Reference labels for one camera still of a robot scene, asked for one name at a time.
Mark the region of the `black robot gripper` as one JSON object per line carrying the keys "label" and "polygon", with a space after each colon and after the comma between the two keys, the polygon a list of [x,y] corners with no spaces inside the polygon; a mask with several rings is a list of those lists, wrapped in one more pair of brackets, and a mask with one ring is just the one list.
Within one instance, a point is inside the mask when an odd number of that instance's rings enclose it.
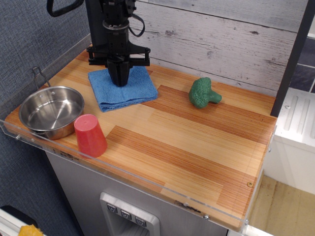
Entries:
{"label": "black robot gripper", "polygon": [[151,50],[130,42],[129,26],[104,28],[101,39],[105,41],[87,48],[89,64],[107,66],[111,80],[116,86],[127,85],[130,67],[150,65]]}

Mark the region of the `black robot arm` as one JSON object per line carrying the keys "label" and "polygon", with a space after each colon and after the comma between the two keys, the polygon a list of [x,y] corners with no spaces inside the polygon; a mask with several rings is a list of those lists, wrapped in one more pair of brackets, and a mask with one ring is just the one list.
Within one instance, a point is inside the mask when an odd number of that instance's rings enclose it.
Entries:
{"label": "black robot arm", "polygon": [[145,27],[135,34],[129,26],[129,18],[144,22],[133,12],[134,0],[87,0],[86,10],[92,39],[87,48],[89,64],[104,65],[118,87],[127,85],[129,70],[134,66],[149,66],[150,49],[130,42],[129,33],[142,36]]}

